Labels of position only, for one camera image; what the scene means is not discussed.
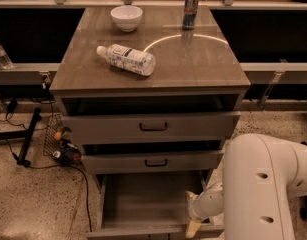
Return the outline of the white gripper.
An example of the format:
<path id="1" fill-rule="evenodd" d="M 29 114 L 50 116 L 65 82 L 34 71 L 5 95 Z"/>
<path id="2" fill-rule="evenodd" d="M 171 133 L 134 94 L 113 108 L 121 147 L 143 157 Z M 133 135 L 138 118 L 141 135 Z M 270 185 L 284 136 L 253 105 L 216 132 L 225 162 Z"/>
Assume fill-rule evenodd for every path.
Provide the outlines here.
<path id="1" fill-rule="evenodd" d="M 221 183 L 213 184 L 199 195 L 187 191 L 186 200 L 191 220 L 187 223 L 185 237 L 192 239 L 200 229 L 202 221 L 223 212 L 223 186 Z"/>

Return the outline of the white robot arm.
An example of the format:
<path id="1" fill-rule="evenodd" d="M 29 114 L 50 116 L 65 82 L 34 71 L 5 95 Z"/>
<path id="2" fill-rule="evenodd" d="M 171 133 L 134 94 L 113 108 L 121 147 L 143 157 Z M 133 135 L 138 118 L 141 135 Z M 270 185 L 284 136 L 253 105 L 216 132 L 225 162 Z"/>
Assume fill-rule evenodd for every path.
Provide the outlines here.
<path id="1" fill-rule="evenodd" d="M 222 213 L 225 240 L 295 240 L 288 199 L 301 196 L 307 196 L 307 145 L 240 135 L 225 149 L 222 182 L 186 193 L 186 237 Z"/>

